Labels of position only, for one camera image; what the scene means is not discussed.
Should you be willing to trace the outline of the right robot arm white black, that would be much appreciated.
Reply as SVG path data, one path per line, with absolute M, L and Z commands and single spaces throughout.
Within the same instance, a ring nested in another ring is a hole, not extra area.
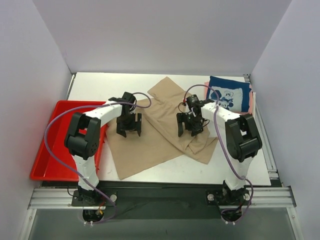
M 179 137 L 184 130 L 195 137 L 204 131 L 204 122 L 213 124 L 213 135 L 218 138 L 230 168 L 221 197 L 225 203 L 233 204 L 240 197 L 239 190 L 244 189 L 251 162 L 263 146 L 254 117 L 234 113 L 211 99 L 199 100 L 195 94 L 182 104 L 188 111 L 176 114 Z

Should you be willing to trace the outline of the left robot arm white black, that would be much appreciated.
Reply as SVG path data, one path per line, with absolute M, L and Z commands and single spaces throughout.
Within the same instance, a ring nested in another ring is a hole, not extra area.
M 112 97 L 92 110 L 75 112 L 65 136 L 64 146 L 80 173 L 78 194 L 90 206 L 101 201 L 101 193 L 95 188 L 99 178 L 95 165 L 95 154 L 100 145 L 101 127 L 116 120 L 116 133 L 126 137 L 127 132 L 142 132 L 142 114 L 136 113 L 137 99 L 134 93 L 124 92 L 122 97 Z

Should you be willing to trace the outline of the beige t-shirt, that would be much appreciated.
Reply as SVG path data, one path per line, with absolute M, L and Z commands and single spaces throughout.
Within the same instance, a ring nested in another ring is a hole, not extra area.
M 116 120 L 108 123 L 106 138 L 118 178 L 126 179 L 181 155 L 208 164 L 218 142 L 210 137 L 208 128 L 196 136 L 187 130 L 178 136 L 176 115 L 185 91 L 165 77 L 148 94 L 152 97 L 151 106 L 136 109 L 142 114 L 141 135 L 127 132 L 123 137 L 116 132 Z

